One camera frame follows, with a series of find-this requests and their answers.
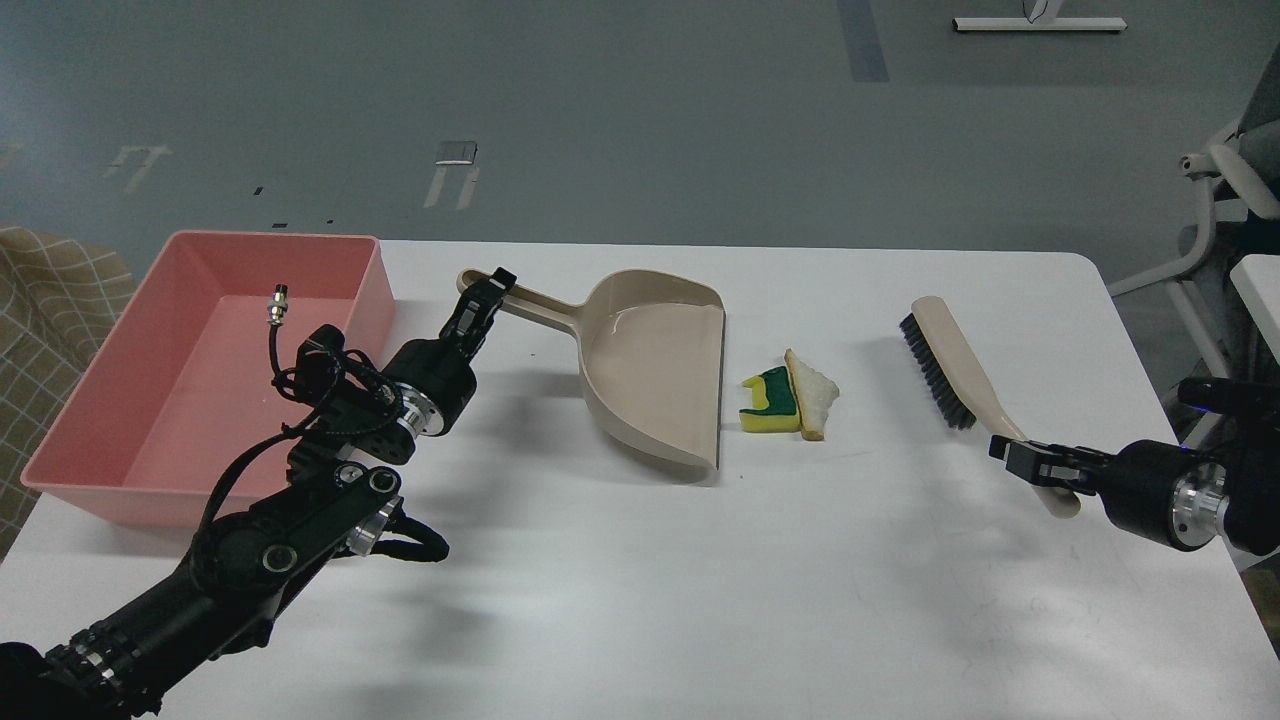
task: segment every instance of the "white object on floor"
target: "white object on floor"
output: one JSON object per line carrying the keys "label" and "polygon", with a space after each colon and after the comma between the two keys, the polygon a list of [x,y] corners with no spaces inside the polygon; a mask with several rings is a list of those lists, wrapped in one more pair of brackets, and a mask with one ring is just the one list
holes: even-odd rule
{"label": "white object on floor", "polygon": [[1271,352],[1280,357],[1280,255],[1247,255],[1231,269],[1231,284]]}
{"label": "white object on floor", "polygon": [[957,32],[1120,32],[1129,27],[1124,18],[1060,18],[1065,0],[1036,0],[1036,5],[1023,18],[956,18]]}

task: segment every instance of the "robotic arm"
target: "robotic arm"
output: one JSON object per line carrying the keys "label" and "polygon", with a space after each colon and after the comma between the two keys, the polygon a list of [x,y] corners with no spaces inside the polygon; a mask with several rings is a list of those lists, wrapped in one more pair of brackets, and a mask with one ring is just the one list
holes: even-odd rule
{"label": "robotic arm", "polygon": [[[404,343],[380,372],[362,352],[344,350],[332,325],[314,332],[296,368],[282,372],[275,334],[288,300],[278,287],[270,304],[273,384],[311,413],[232,462],[168,578],[44,656],[27,644],[0,644],[5,716],[115,720],[159,712],[161,696],[206,660],[265,647],[275,619],[329,560],[443,560],[444,538],[404,514],[399,475],[347,457],[358,448],[402,465],[417,436],[453,427],[476,389],[471,359],[515,282],[499,268],[471,286],[439,338]],[[288,439],[297,441],[288,487],[216,518],[244,468]],[[408,539],[380,539],[384,533]]]}
{"label": "robotic arm", "polygon": [[1215,536],[1254,555],[1280,546],[1280,388],[1190,378],[1181,402],[1235,420],[1236,437],[1211,452],[1138,441],[1116,455],[996,436],[991,456],[1033,486],[1102,498],[1123,530],[1189,552]]}

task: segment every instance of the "black bristles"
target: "black bristles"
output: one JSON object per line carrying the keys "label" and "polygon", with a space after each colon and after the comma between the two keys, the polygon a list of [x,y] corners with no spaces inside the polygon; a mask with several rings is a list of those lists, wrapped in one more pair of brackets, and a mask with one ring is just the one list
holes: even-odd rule
{"label": "black bristles", "polygon": [[924,373],[924,380],[929,384],[929,391],[938,404],[942,419],[947,421],[947,425],[960,430],[972,428],[978,418],[964,406],[960,396],[951,387],[951,380],[947,379],[942,365],[938,364],[933,350],[929,348],[929,341],[924,338],[920,324],[915,322],[915,315],[908,315],[899,327],[902,328],[902,337],[906,338],[911,355],[915,355],[915,361],[920,364],[920,372]]}

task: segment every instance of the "gray floor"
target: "gray floor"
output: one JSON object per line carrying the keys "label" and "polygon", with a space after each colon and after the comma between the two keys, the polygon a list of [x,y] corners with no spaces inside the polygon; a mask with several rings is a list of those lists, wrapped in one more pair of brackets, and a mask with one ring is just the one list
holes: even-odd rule
{"label": "gray floor", "polygon": [[[0,219],[468,241],[1061,250],[1116,279],[1192,220],[1274,0],[1069,0],[1123,35],[957,35],[1016,0],[0,4]],[[435,149],[480,143],[424,208]],[[138,169],[147,150],[165,147]],[[1120,309],[1164,388],[1188,340]]]}

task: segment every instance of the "brush handle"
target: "brush handle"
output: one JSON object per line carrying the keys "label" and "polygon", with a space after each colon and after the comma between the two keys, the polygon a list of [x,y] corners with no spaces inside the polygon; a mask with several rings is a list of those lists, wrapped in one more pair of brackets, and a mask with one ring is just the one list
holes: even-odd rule
{"label": "brush handle", "polygon": [[[978,418],[982,427],[992,434],[1019,441],[1028,439],[1000,405],[996,388],[992,387],[987,372],[982,369],[978,356],[969,347],[969,341],[965,340],[947,304],[941,297],[922,297],[911,304],[911,315],[919,323],[920,332],[924,333],[924,340],[928,341],[929,350],[942,366],[956,397]],[[1032,486],[1032,489],[1055,518],[1074,518],[1080,511],[1080,498],[1069,489],[1036,486]]]}

